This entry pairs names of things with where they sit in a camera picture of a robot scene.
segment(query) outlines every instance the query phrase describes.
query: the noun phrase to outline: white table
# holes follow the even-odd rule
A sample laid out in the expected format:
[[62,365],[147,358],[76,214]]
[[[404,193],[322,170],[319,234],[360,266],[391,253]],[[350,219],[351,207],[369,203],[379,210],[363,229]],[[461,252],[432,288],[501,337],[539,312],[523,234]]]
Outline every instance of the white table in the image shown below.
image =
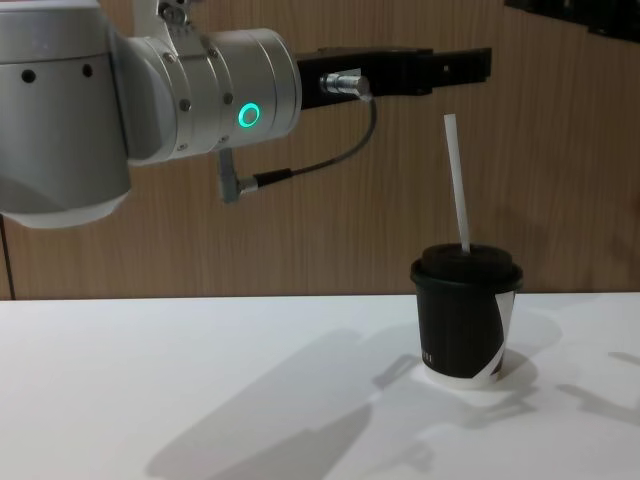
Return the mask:
[[0,304],[0,479],[640,478],[640,294],[518,297],[430,384],[414,297]]

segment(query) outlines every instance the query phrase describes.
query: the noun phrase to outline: green led ring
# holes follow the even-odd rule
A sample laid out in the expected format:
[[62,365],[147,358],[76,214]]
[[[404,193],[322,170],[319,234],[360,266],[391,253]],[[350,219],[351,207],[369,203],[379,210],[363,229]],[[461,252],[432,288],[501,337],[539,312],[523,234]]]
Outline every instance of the green led ring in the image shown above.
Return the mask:
[[[247,122],[245,121],[244,118],[247,115],[247,112],[251,110],[256,112],[256,118],[253,120],[253,122]],[[238,114],[238,123],[242,128],[253,127],[256,123],[258,123],[259,119],[260,119],[260,107],[255,103],[247,103],[244,107],[240,109],[240,113]]]

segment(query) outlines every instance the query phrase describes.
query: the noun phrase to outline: black cable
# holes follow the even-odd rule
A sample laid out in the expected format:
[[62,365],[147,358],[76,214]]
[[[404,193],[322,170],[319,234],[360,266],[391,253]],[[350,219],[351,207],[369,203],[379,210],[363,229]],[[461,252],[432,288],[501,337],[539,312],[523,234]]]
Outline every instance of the black cable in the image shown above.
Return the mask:
[[348,158],[353,157],[356,153],[362,150],[367,145],[367,143],[369,143],[371,137],[373,137],[373,133],[375,132],[376,126],[378,125],[378,108],[376,106],[376,102],[375,100],[371,99],[370,101],[367,101],[367,103],[369,104],[369,128],[367,128],[367,131],[365,132],[362,139],[353,148],[347,150],[341,155],[338,155],[337,157],[331,158],[324,162],[316,163],[315,165],[303,167],[298,170],[284,168],[281,170],[273,170],[271,172],[258,173],[254,175],[258,188],[272,185],[274,183],[287,180],[291,177],[317,172],[318,170],[322,170],[323,168],[337,165],[338,163],[344,162]]

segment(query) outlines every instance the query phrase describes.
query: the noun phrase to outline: straw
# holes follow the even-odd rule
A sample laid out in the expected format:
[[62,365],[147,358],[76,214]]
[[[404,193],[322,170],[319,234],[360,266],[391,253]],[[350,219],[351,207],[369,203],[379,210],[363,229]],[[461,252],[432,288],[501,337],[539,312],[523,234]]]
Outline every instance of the straw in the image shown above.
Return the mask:
[[469,241],[469,220],[467,207],[464,201],[464,186],[462,183],[462,166],[460,165],[460,148],[458,146],[458,125],[455,114],[444,116],[444,126],[447,132],[447,144],[449,145],[449,161],[451,162],[451,179],[453,180],[453,194],[456,201],[456,213],[458,215],[458,231],[460,243],[465,253],[471,253]]

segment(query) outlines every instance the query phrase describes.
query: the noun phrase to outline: wooden wall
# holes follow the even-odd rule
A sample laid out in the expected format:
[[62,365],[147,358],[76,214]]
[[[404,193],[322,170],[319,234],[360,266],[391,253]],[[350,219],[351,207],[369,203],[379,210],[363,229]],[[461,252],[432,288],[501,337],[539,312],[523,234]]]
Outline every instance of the wooden wall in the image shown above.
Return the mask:
[[[102,0],[131,33],[131,4]],[[294,51],[494,48],[486,84],[379,102],[349,163],[223,206],[213,156],[132,170],[114,216],[68,231],[7,221],[16,297],[399,293],[410,263],[456,238],[442,115],[458,114],[472,234],[509,249],[528,291],[640,290],[640,45],[502,0],[215,0],[203,30],[270,27]],[[343,151],[367,114],[305,112],[241,173]]]

